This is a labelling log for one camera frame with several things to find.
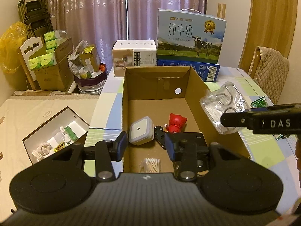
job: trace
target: chair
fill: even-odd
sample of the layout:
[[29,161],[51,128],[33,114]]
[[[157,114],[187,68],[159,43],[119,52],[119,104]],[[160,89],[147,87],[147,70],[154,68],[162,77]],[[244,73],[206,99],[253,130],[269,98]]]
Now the chair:
[[29,57],[34,55],[39,49],[43,48],[44,40],[41,37],[31,37],[26,40],[23,45],[17,49],[19,60],[29,81],[31,88],[36,91],[39,90],[39,85],[36,81],[36,75],[33,71],[29,71],[28,60]]
[[280,52],[256,47],[248,75],[277,104],[289,70],[289,61]]

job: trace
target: white wooden chair back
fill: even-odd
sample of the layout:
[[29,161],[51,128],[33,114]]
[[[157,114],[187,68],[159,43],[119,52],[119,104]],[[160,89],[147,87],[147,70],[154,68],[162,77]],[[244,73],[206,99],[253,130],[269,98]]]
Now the white wooden chair back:
[[[31,37],[23,43],[23,45],[20,47],[20,50],[27,67],[28,67],[29,57],[33,55],[36,51],[41,49],[42,47],[43,47],[43,43],[41,37]],[[33,80],[35,81],[36,80],[35,73],[31,71],[30,74]]]

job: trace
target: yellow plastic bag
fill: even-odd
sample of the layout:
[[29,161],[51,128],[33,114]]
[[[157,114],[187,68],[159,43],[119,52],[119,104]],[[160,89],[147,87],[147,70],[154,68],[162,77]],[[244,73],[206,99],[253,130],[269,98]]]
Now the yellow plastic bag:
[[4,73],[15,73],[21,66],[17,48],[27,39],[25,24],[14,23],[0,38],[0,65]]

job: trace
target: white wall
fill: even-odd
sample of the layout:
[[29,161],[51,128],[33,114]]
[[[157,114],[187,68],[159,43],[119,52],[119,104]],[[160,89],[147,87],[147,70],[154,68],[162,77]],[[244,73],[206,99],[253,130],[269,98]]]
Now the white wall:
[[[0,37],[13,23],[20,20],[18,14],[19,1],[20,0],[0,0]],[[27,87],[25,85],[25,74],[23,70],[18,70],[16,74],[4,74],[0,70],[0,105],[2,105],[16,89],[26,89]]]
[[216,16],[219,3],[226,4],[227,21],[219,64],[238,67],[249,24],[251,0],[207,0],[207,14]]
[[301,0],[298,0],[297,21],[288,60],[290,69],[278,105],[301,103]]

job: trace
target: beige knitted item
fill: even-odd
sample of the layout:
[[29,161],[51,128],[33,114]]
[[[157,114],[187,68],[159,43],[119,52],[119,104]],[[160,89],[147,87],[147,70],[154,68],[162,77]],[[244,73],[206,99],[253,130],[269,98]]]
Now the beige knitted item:
[[248,75],[251,75],[257,49],[260,49],[260,62],[255,72],[254,81],[273,104],[277,104],[288,74],[289,61],[272,48],[257,47]]

